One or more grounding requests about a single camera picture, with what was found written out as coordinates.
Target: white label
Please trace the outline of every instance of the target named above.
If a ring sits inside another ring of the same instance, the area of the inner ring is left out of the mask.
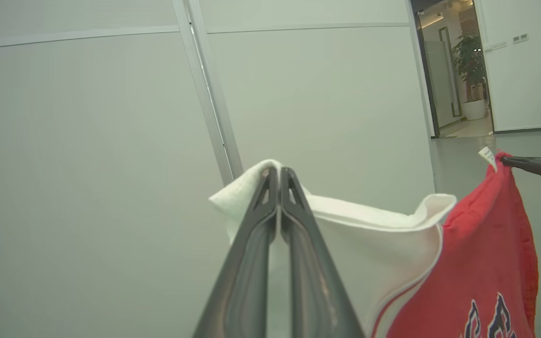
[[[494,154],[492,154],[492,150],[490,148],[485,147],[479,151],[479,156],[482,158],[485,158],[488,163],[494,167],[494,171],[498,171],[498,166],[496,166],[496,158],[494,158]]]

